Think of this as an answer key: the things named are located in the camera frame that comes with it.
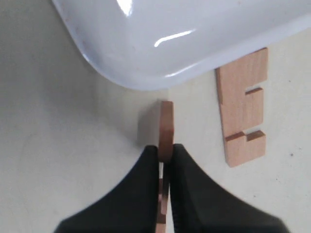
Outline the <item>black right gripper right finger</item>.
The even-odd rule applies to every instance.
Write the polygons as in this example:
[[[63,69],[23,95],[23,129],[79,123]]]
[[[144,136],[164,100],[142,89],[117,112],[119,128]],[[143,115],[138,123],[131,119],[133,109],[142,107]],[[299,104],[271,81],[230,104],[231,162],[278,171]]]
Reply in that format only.
[[[281,219],[234,196],[193,160],[181,144],[169,163],[176,233],[287,233]]]

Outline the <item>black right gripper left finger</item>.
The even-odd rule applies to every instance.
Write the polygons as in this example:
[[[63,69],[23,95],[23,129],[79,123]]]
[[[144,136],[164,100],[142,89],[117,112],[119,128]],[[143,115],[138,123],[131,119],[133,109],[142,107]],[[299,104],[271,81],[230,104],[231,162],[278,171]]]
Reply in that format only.
[[[60,222],[57,233],[153,233],[156,230],[159,163],[146,146],[124,179],[100,200]]]

